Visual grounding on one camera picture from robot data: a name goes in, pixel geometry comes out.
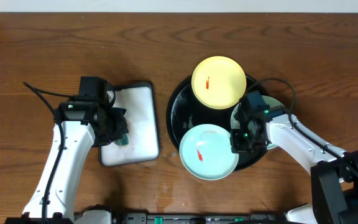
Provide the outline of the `green yellow sponge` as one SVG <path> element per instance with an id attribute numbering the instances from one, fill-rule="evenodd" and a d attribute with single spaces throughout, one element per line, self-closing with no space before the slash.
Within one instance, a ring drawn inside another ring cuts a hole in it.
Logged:
<path id="1" fill-rule="evenodd" d="M 129 144 L 129 138 L 126 134 L 124 134 L 122 138 L 115 140 L 113 143 L 119 147 L 127 147 Z"/>

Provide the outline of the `light blue plate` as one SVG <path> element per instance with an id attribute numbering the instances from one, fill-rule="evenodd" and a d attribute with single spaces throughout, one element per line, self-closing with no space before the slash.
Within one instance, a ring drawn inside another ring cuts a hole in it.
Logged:
<path id="1" fill-rule="evenodd" d="M 239 155 L 231 151 L 229 132 L 214 124 L 187 131 L 180 141 L 179 155 L 186 170 L 203 180 L 223 179 L 239 162 Z"/>

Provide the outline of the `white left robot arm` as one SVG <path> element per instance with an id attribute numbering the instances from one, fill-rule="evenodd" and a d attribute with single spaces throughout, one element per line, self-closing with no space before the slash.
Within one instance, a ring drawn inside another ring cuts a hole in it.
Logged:
<path id="1" fill-rule="evenodd" d="M 108 146 L 129 132 L 126 110 L 99 101 L 64 101 L 55 109 L 53 143 L 38 186 L 23 213 L 40 223 L 75 221 L 74 203 L 92 147 Z"/>

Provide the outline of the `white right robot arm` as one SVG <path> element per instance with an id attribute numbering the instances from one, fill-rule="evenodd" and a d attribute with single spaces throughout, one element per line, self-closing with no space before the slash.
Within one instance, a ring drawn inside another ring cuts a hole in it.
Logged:
<path id="1" fill-rule="evenodd" d="M 312 203 L 288 211 L 286 223 L 358 223 L 358 150 L 326 142 L 283 106 L 239 103 L 234 120 L 233 152 L 266 151 L 274 144 L 308 171 Z"/>

